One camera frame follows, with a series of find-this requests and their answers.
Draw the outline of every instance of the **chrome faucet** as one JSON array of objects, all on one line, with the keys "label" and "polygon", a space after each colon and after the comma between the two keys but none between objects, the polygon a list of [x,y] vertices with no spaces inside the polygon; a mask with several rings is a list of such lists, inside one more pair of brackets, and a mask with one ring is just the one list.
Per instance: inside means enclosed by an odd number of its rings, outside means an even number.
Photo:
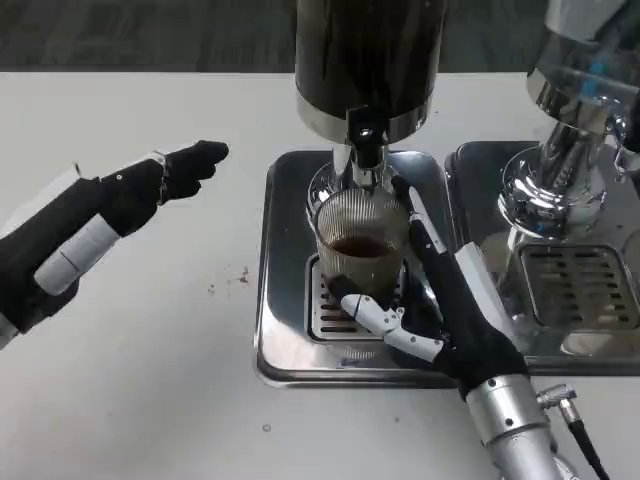
[{"label": "chrome faucet", "polygon": [[546,26],[527,88],[558,123],[546,143],[507,165],[499,208],[528,236],[566,240],[598,220],[603,156],[620,182],[640,169],[640,1],[551,0]]}]

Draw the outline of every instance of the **white table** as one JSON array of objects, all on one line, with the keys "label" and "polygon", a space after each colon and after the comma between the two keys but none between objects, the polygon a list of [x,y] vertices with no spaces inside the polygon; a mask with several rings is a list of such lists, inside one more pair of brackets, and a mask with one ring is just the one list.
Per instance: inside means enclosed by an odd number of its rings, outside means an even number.
[{"label": "white table", "polygon": [[[254,373],[265,175],[288,150],[326,148],[294,88],[289,75],[0,74],[0,218],[72,161],[102,175],[161,146],[232,146],[197,197],[164,207],[0,353],[0,478],[495,478],[455,391],[278,390]],[[442,75],[403,145],[444,161],[548,125],[521,75]],[[637,478],[640,379],[571,382],[611,478]]]}]

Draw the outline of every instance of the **robotic hand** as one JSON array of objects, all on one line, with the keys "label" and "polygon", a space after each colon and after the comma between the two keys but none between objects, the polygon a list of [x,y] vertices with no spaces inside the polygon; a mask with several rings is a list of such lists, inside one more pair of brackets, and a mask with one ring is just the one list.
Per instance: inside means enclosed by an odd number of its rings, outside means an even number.
[{"label": "robotic hand", "polygon": [[103,178],[76,166],[16,211],[0,232],[0,349],[69,303],[80,277],[158,206],[195,195],[228,152],[199,141]]},{"label": "robotic hand", "polygon": [[[490,285],[485,288],[495,287],[486,269],[477,268],[478,262],[482,264],[477,247],[470,244],[455,257],[451,255],[417,191],[399,176],[393,178],[392,185],[410,213],[411,246],[435,294],[441,319],[433,315],[435,309],[424,288],[422,294],[405,296],[403,307],[385,310],[344,276],[327,284],[342,309],[387,344],[429,362],[432,368],[456,380],[482,443],[503,478],[578,479],[575,469],[557,454],[545,414],[545,409],[559,407],[598,477],[608,480],[571,402],[575,391],[560,385],[536,394],[525,359],[512,341],[515,337],[509,319],[501,322],[499,315],[485,315],[480,309],[469,282],[473,282],[477,295],[483,283],[477,277],[484,272],[484,284]],[[470,264],[475,267],[465,275],[461,265]],[[410,278],[407,283],[411,286],[419,281]]]}]

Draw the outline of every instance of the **espresso machine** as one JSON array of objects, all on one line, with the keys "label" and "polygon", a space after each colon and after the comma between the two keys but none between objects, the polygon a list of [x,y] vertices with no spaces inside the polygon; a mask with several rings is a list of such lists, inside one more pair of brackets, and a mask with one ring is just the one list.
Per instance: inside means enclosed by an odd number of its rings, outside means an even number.
[{"label": "espresso machine", "polygon": [[555,127],[540,143],[465,144],[443,172],[392,144],[427,121],[445,3],[298,1],[298,112],[336,145],[289,152],[269,172],[258,371],[286,386],[452,386],[355,322],[318,269],[318,206],[399,174],[447,248],[479,247],[474,268],[533,374],[640,374],[640,2],[551,0],[523,88]]},{"label": "espresso machine", "polygon": [[289,152],[268,174],[255,344],[269,382],[452,386],[427,365],[398,358],[341,310],[322,280],[311,225],[333,193],[388,189],[398,172],[445,231],[436,161],[389,148],[427,119],[445,7],[446,0],[297,2],[298,113],[335,147]]},{"label": "espresso machine", "polygon": [[446,162],[456,248],[474,242],[535,373],[640,373],[640,2],[551,1],[526,87],[539,144]]},{"label": "espresso machine", "polygon": [[[427,119],[445,2],[297,6],[298,111],[336,146],[269,171],[258,372],[278,386],[456,386],[514,480],[578,478],[551,435],[558,408],[607,480],[576,392],[536,393],[529,376],[640,374],[640,1],[550,0],[526,87],[554,128],[464,144],[444,171],[391,144]],[[320,272],[316,212],[353,189],[408,212],[412,248],[384,306]],[[433,307],[422,331],[404,324],[416,284]]]}]

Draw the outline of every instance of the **silver metal arm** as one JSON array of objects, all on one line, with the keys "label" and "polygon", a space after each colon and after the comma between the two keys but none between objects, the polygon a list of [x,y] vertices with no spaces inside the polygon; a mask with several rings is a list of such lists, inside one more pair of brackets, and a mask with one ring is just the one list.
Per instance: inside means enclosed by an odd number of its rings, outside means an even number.
[{"label": "silver metal arm", "polygon": [[556,453],[549,419],[523,375],[492,378],[467,396],[473,422],[505,480],[578,480]]}]

